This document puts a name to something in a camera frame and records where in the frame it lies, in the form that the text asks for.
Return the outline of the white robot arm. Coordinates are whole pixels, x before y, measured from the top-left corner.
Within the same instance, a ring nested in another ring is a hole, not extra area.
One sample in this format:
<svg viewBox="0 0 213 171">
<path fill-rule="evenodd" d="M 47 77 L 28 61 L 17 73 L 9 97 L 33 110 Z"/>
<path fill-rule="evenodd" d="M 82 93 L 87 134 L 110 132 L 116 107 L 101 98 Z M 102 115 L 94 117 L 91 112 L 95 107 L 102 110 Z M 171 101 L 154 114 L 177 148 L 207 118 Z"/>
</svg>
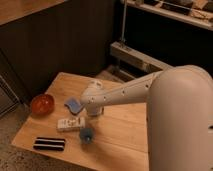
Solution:
<svg viewBox="0 0 213 171">
<path fill-rule="evenodd" d="M 93 81 L 81 102 L 90 116 L 144 102 L 150 171 L 213 171 L 213 78 L 203 68 L 172 67 L 108 90 Z"/>
</svg>

